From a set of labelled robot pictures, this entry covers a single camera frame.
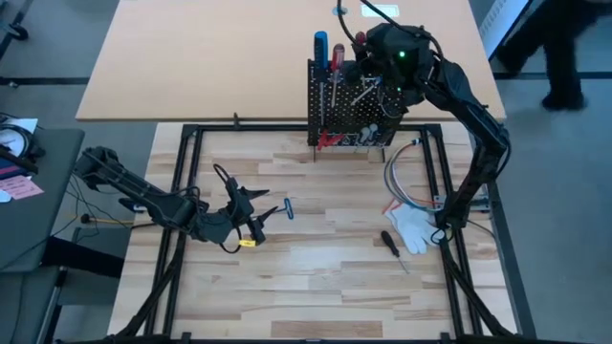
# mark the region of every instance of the black pants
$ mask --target black pants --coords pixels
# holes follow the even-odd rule
[[[576,70],[576,37],[599,17],[610,13],[612,4],[545,0],[505,46],[519,61],[544,46],[551,92],[559,96],[575,95],[581,92]]]

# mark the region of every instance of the beige tabletop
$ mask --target beige tabletop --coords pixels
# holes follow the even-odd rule
[[[182,123],[158,124],[145,178],[164,190],[170,188],[181,128]],[[470,166],[470,139],[459,123],[443,123],[442,128],[456,188]],[[414,133],[398,133],[388,151],[414,138]],[[185,171],[192,148],[187,148]],[[193,338],[423,339],[452,332],[438,248],[411,255],[401,245],[410,269],[406,274],[380,239],[381,231],[388,230],[401,243],[381,214],[391,196],[383,185],[380,152],[329,147],[313,162],[306,132],[208,132],[201,154],[197,185],[211,211],[228,199],[212,171],[219,163],[241,185],[271,190],[253,201],[256,214],[289,197],[295,218],[274,214],[264,228],[267,241],[233,255],[211,243],[188,240],[174,338],[192,332]],[[398,179],[413,197],[430,200],[421,147],[400,157]],[[488,217],[470,214],[491,228]],[[139,220],[150,221],[144,215]],[[515,331],[495,240],[474,225],[463,233],[476,291],[501,323]],[[149,293],[161,236],[158,227],[132,233],[109,333],[125,326]],[[235,242],[231,234],[227,247]],[[466,302],[459,294],[469,329]],[[165,296],[156,333],[161,332],[164,306]]]
[[[424,25],[459,63],[478,99],[504,118],[468,0],[375,0],[395,19]],[[314,33],[330,51],[348,38],[336,0],[122,0],[76,115],[81,120],[279,120],[307,118],[307,62]],[[352,33],[382,22],[344,0]],[[428,103],[404,120],[454,120]]]

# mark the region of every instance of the pink paper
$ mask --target pink paper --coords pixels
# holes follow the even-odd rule
[[[24,176],[16,176],[0,181],[0,190],[6,191],[16,200],[38,195],[44,191]]]

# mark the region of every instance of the person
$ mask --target person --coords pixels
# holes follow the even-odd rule
[[[546,54],[551,90],[542,100],[549,111],[581,110],[586,106],[576,70],[576,38],[603,15],[612,0],[544,0],[525,24],[497,51],[497,59],[516,76],[540,46]]]

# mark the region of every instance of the pegboard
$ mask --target pegboard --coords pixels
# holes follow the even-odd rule
[[[345,61],[347,66],[353,61]],[[317,146],[323,130],[327,129],[329,136],[344,135],[344,139],[336,146],[388,146],[393,141],[395,132],[402,121],[405,107],[400,105],[400,93],[389,92],[381,84],[360,99],[355,105],[353,100],[372,86],[376,81],[373,75],[366,75],[364,82],[348,85],[340,74],[336,90],[336,106],[332,108],[332,93],[334,88],[331,69],[321,70],[315,67],[315,62],[308,60],[308,144]],[[321,91],[323,83],[323,113],[321,116]],[[361,129],[372,123],[378,126],[378,131],[371,140],[364,144],[359,142]]]

